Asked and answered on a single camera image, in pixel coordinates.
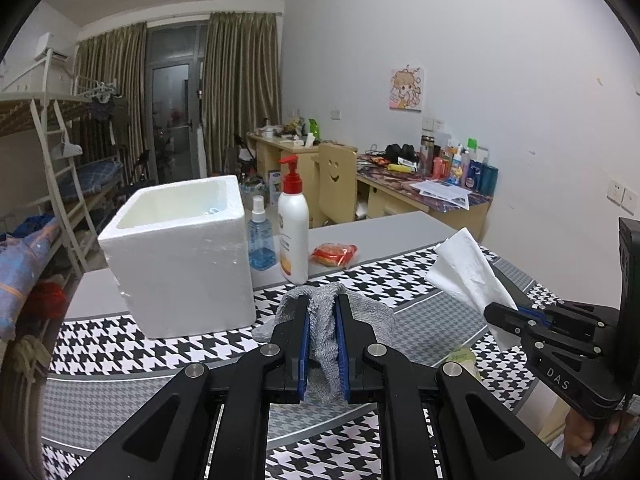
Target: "anime poster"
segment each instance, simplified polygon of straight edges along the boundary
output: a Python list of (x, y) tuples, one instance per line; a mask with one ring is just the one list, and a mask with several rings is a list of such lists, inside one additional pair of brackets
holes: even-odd
[(424, 69), (406, 68), (391, 72), (391, 93), (389, 108), (399, 110), (422, 110), (422, 90), (424, 89)]

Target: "chair backrest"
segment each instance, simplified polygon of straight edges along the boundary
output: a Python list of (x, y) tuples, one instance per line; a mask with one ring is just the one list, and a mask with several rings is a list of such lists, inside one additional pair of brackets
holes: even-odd
[(320, 165), (320, 211), (337, 224), (353, 222), (358, 183), (356, 154), (334, 144), (318, 147)]

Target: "hand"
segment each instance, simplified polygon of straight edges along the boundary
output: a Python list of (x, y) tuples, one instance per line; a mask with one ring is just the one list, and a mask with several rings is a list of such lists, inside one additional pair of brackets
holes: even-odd
[[(582, 416), (571, 410), (564, 420), (564, 452), (570, 456), (588, 455), (591, 451), (591, 439), (595, 432), (593, 422), (585, 420)], [(635, 424), (638, 418), (625, 413), (624, 418), (620, 412), (616, 413), (609, 423), (609, 434), (615, 435), (620, 428), (626, 430)]]

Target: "red bag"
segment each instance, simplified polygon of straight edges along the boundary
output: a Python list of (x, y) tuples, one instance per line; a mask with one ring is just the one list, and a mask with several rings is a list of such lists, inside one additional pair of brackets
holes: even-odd
[(322, 244), (311, 253), (311, 260), (325, 267), (349, 267), (358, 252), (355, 245)]
[(69, 300), (65, 291), (51, 282), (36, 283), (22, 310), (29, 316), (58, 319), (64, 317)]

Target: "curtain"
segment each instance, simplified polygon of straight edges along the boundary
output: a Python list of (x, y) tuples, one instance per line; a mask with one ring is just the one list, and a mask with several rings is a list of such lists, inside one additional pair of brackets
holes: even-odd
[[(146, 146), (145, 52), (146, 23), (136, 23), (81, 41), (76, 53), (76, 75), (104, 82), (117, 79), (119, 91), (128, 100), (128, 133), (121, 146), (127, 174)], [(87, 118), (75, 125), (73, 135), (84, 151), (82, 162), (99, 160), (116, 151), (111, 145), (109, 121)]]
[(216, 12), (209, 19), (203, 78), (205, 152), (220, 173), (234, 135), (264, 118), (280, 124), (280, 72), (276, 15)]

